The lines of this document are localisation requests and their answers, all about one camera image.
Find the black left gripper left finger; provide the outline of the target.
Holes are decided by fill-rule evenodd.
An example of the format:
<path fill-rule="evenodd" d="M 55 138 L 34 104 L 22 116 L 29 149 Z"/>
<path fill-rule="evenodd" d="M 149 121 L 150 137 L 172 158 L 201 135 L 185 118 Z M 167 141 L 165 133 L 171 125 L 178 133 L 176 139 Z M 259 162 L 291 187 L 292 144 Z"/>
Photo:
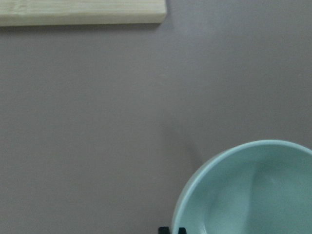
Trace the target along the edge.
<path fill-rule="evenodd" d="M 170 228 L 168 226 L 159 227 L 158 228 L 158 234 L 170 234 Z"/>

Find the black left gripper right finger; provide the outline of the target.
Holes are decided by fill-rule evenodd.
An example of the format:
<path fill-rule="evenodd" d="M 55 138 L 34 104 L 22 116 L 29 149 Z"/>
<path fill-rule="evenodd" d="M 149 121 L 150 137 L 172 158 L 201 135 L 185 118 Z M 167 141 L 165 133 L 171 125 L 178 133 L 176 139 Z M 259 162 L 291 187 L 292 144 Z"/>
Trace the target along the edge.
<path fill-rule="evenodd" d="M 179 227 L 178 234 L 187 234 L 187 231 L 184 227 Z"/>

